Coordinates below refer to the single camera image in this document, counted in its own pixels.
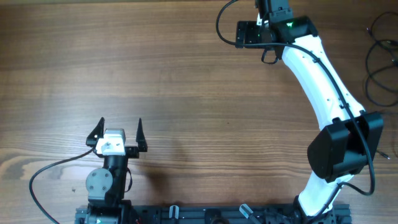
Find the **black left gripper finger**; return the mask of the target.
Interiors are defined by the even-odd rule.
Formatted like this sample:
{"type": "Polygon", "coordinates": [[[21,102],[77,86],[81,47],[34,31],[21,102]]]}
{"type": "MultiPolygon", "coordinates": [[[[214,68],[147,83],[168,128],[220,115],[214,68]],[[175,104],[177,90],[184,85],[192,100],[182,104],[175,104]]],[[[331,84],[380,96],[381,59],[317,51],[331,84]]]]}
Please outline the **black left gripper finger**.
{"type": "Polygon", "coordinates": [[[139,118],[139,122],[138,122],[138,126],[137,126],[136,142],[137,142],[137,146],[138,146],[138,149],[140,152],[147,152],[148,146],[147,146],[147,141],[146,141],[146,138],[144,135],[141,118],[139,118]]]}
{"type": "Polygon", "coordinates": [[[96,127],[92,130],[92,132],[86,138],[86,145],[88,147],[95,147],[100,138],[104,135],[104,122],[105,119],[101,117],[96,127]]]}

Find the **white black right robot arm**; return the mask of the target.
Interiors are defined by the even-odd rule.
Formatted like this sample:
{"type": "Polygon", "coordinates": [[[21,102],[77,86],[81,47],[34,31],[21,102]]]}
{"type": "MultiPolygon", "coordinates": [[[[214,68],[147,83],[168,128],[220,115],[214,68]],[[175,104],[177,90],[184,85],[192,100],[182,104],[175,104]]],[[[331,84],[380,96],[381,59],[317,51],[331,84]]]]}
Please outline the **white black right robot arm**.
{"type": "Polygon", "coordinates": [[[256,1],[255,7],[255,21],[238,23],[235,46],[273,51],[301,84],[318,120],[320,132],[307,149],[312,173],[297,197],[302,220],[315,222],[356,174],[365,167],[374,172],[384,123],[349,93],[308,17],[294,17],[287,1],[256,1]]]}

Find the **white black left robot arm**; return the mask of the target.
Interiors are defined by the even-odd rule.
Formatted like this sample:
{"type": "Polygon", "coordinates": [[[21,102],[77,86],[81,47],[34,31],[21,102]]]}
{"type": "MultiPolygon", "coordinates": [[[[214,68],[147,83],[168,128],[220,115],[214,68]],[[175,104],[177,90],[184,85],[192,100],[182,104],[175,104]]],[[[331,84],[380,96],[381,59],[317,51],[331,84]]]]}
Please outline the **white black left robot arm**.
{"type": "Polygon", "coordinates": [[[126,183],[129,159],[138,159],[148,146],[140,119],[136,131],[136,145],[126,146],[123,128],[105,128],[101,118],[86,138],[86,145],[103,159],[101,168],[91,171],[85,182],[88,191],[88,206],[76,210],[75,223],[124,224],[140,223],[141,218],[124,194],[132,187],[126,183]]]}

